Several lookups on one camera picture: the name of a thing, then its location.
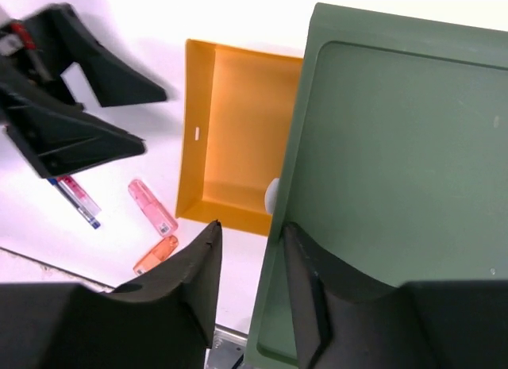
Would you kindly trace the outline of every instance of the green panel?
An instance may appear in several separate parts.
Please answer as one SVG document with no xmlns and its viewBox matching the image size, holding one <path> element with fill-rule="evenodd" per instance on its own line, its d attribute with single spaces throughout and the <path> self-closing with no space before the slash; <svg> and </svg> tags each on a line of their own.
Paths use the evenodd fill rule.
<svg viewBox="0 0 508 369">
<path fill-rule="evenodd" d="M 295 365 L 283 221 L 393 286 L 508 278 L 505 50 L 506 33 L 316 7 L 249 335 L 255 366 Z"/>
</svg>

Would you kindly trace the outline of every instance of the white tabletop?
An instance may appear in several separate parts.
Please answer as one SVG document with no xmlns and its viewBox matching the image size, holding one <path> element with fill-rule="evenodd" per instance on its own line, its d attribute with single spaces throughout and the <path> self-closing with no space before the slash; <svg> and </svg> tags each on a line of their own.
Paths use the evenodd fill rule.
<svg viewBox="0 0 508 369">
<path fill-rule="evenodd" d="M 75 175 L 102 207 L 93 230 L 19 152 L 0 136 L 0 247 L 117 286 L 159 236 L 127 192 L 142 178 L 173 211 L 179 185 L 183 132 L 184 43 L 211 40 L 302 56 L 315 2 L 493 29 L 508 29 L 506 3 L 400 0 L 0 0 L 20 18 L 50 2 L 69 2 L 111 52 L 165 86 L 167 103 L 101 109 L 78 68 L 66 74 L 87 111 L 146 139 L 148 153 Z M 204 224 L 179 219 L 180 248 Z M 217 323 L 248 331 L 266 238 L 224 230 Z"/>
</svg>

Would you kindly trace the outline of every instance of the pink highlighter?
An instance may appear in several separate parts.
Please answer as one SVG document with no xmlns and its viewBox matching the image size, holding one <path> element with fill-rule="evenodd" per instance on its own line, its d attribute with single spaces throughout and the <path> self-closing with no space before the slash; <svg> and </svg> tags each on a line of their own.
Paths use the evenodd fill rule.
<svg viewBox="0 0 508 369">
<path fill-rule="evenodd" d="M 141 180 L 134 179 L 129 184 L 129 193 L 160 236 L 170 236 L 175 232 L 178 228 L 176 219 L 169 214 Z"/>
</svg>

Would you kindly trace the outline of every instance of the open box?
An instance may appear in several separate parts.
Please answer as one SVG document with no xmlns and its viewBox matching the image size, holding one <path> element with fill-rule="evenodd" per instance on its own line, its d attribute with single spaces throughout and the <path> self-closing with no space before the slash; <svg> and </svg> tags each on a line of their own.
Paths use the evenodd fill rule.
<svg viewBox="0 0 508 369">
<path fill-rule="evenodd" d="M 302 59 L 187 41 L 176 216 L 267 235 L 264 206 L 280 176 Z"/>
</svg>

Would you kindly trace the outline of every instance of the blue pen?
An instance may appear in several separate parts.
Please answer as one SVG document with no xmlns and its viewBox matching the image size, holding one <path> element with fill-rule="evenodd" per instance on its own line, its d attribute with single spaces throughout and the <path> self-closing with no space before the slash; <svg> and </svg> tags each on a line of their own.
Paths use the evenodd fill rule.
<svg viewBox="0 0 508 369">
<path fill-rule="evenodd" d="M 87 222 L 92 225 L 92 228 L 98 229 L 101 225 L 99 221 L 95 219 L 92 213 L 85 208 L 78 199 L 76 199 L 72 194 L 68 193 L 65 188 L 58 182 L 56 179 L 48 179 L 49 183 L 53 185 L 75 208 L 78 210 L 78 213 L 83 216 Z"/>
</svg>

